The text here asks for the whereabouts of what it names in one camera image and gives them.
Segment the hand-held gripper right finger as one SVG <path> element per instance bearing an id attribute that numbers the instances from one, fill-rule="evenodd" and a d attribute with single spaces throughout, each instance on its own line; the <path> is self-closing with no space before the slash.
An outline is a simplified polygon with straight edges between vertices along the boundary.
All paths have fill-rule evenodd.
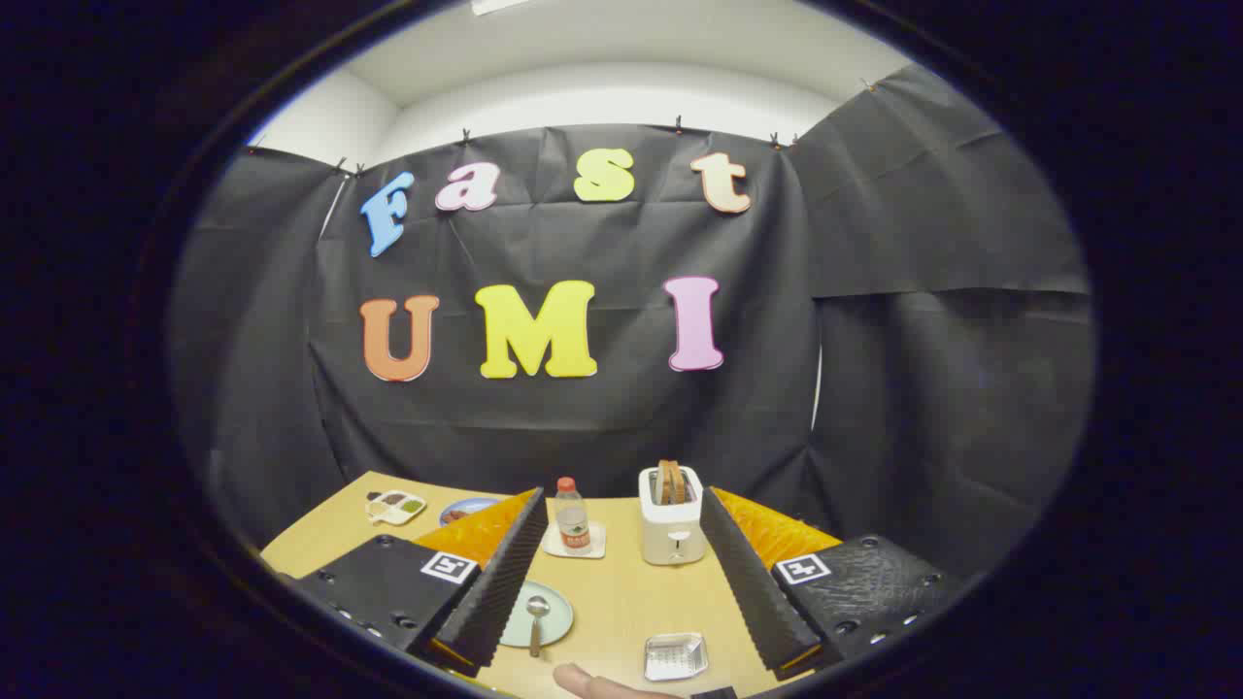
<path id="1" fill-rule="evenodd" d="M 875 534 L 838 540 L 723 488 L 700 527 L 777 680 L 892 646 L 957 595 L 957 580 Z"/>

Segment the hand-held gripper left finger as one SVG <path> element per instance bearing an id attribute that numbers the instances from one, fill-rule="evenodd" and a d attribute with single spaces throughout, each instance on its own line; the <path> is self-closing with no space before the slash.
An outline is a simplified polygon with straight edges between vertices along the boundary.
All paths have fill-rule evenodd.
<path id="1" fill-rule="evenodd" d="M 408 541 L 379 534 L 283 581 L 398 653 L 475 678 L 491 665 L 548 527 L 531 488 Z"/>

